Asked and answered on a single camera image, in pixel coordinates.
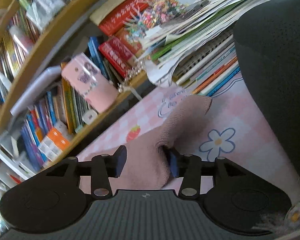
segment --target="gray ribbed base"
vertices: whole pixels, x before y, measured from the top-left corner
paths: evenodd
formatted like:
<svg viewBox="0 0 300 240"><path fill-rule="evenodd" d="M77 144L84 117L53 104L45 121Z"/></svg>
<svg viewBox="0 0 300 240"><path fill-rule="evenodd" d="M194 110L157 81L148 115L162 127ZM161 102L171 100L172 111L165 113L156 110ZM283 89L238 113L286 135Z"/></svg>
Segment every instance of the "gray ribbed base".
<svg viewBox="0 0 300 240"><path fill-rule="evenodd" d="M239 236L212 223L198 203L177 198L173 190L119 190L95 201L69 228L44 234L11 229L1 240L268 240L273 235Z"/></svg>

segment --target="flower print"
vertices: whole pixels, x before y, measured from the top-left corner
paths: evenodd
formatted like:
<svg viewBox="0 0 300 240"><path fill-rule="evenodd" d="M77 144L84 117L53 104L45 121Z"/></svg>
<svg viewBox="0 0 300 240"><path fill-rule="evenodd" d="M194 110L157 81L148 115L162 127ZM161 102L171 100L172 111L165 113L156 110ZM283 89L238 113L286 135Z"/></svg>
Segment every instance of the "flower print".
<svg viewBox="0 0 300 240"><path fill-rule="evenodd" d="M207 161L214 161L221 152L230 153L234 150L235 144L230 139L234 136L235 129L228 128L222 133L217 130L211 130L208 133L209 141L202 143L199 147L199 151L202 153L207 152Z"/></svg>

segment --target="stack of papers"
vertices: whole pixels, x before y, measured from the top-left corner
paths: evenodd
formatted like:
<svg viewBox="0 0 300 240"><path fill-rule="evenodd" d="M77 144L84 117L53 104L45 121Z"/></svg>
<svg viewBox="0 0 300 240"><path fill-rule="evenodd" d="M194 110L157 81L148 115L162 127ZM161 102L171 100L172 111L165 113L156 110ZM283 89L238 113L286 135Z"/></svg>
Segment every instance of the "stack of papers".
<svg viewBox="0 0 300 240"><path fill-rule="evenodd" d="M196 0L190 8L202 1L208 1L207 5L189 14L189 17L157 26L140 40L145 54L151 58L146 61L146 71L153 84L165 87L176 82L186 89L193 89L191 92L199 93L200 88L204 88L200 85L210 77L209 74L215 73L213 70L218 70L217 66L220 67L221 63L237 65L234 57L229 56L220 64L207 68L209 64L216 63L212 61L220 57L220 53L225 53L224 50L233 43L230 36L234 23L251 8L269 0ZM235 49L231 52L236 57ZM185 62L189 57L199 57L201 60L193 65ZM203 74L204 68L209 71ZM219 70L217 76L226 70L229 72L228 68Z"/></svg>

